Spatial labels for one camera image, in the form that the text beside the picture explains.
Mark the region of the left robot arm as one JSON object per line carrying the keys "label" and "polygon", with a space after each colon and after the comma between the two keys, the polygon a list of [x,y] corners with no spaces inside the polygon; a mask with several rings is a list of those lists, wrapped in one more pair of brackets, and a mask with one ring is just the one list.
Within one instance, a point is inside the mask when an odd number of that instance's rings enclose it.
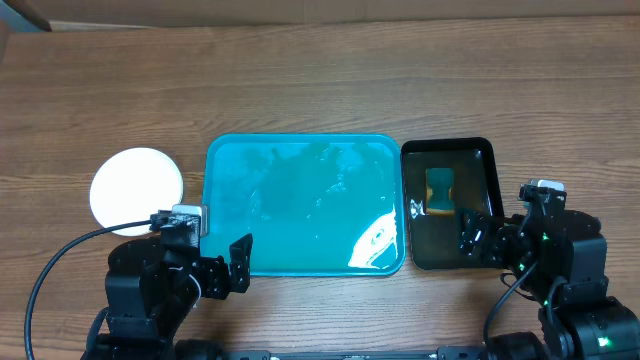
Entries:
{"label": "left robot arm", "polygon": [[177,330],[200,300],[224,300],[250,285],[253,237],[247,234],[222,256],[202,258],[191,245],[164,235],[114,249],[105,278],[108,306],[91,325],[85,359],[224,359],[221,346],[180,340]]}

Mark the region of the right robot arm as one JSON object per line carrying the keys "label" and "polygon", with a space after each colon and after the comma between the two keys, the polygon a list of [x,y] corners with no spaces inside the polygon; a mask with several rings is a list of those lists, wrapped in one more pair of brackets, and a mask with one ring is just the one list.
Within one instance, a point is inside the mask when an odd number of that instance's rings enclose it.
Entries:
{"label": "right robot arm", "polygon": [[[608,295],[607,243],[598,220],[573,210],[530,205],[524,215],[499,218],[461,209],[460,251],[516,280],[483,327],[483,359],[636,359],[639,319]],[[490,327],[509,295],[529,292],[540,306],[543,336],[493,336]]]}

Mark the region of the white plate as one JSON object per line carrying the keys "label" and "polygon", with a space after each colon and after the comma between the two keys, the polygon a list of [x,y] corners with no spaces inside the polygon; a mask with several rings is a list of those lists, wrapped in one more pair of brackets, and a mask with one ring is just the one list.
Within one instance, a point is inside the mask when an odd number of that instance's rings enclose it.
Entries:
{"label": "white plate", "polygon": [[109,158],[89,190],[90,210],[104,228],[143,222],[183,200],[184,181],[176,163],[152,148],[131,148]]}

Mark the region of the green yellow sponge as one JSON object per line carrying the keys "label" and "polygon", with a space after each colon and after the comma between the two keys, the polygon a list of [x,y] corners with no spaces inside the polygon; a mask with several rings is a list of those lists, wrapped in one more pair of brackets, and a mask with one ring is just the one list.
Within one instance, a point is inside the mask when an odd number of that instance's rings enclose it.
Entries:
{"label": "green yellow sponge", "polygon": [[425,170],[426,209],[429,215],[448,216],[455,212],[452,198],[454,171],[451,168]]}

